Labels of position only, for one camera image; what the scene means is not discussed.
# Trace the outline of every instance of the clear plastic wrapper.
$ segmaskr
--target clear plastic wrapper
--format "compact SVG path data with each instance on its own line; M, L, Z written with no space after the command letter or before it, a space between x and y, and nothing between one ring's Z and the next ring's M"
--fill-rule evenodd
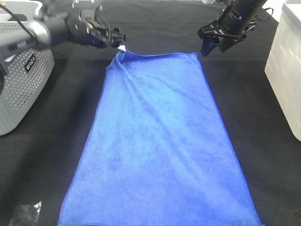
M18 205L9 226L36 226L42 202L35 205Z

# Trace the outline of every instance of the metal bracket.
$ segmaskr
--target metal bracket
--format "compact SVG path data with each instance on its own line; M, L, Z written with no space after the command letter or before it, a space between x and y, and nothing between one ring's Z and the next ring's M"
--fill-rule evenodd
M102 10L101 0L74 0L73 8L79 9L79 17L82 21L94 21L96 10Z

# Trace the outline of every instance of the black cable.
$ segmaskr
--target black cable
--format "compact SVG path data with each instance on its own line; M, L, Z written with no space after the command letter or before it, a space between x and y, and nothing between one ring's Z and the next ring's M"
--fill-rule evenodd
M259 16L256 14L255 15L255 18L258 20L258 21L267 21L268 19L270 19L274 13L274 9L273 8L261 8L260 11L261 12L267 12L268 10L272 10L272 13L271 15L267 18L267 19L260 19Z
M37 39L37 37L35 37L23 24L22 22L18 19L18 17L15 16L15 14L13 12L11 12L8 8L6 8L5 6L3 6L2 4L0 4L0 8L5 10L8 14L10 14L14 20L23 28L24 31L26 31L26 33L29 34L29 36L36 42L39 43L39 40Z

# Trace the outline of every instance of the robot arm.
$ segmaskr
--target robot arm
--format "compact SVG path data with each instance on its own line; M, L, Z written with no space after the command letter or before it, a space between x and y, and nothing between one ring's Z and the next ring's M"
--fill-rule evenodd
M215 0L223 1L226 7L216 20L199 29L198 35L203 40L201 53L207 56L215 47L225 52L235 44L246 39L246 33L253 30L256 23L252 18L258 13L267 0ZM213 0L202 0L213 3Z
M101 0L74 0L72 8L72 13L43 15L24 24L23 30L1 35L1 57L9 60L27 49L45 49L67 40L97 48L116 48L125 41L120 29L111 30L101 22Z

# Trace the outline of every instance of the small white tag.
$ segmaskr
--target small white tag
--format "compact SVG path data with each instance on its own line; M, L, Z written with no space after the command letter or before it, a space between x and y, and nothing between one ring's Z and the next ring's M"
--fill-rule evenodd
M126 51L127 51L127 49L126 49L126 46L125 46L125 45L119 46L119 47L118 47L118 49L119 49L119 50L121 50L121 51L124 51L124 52L126 52Z

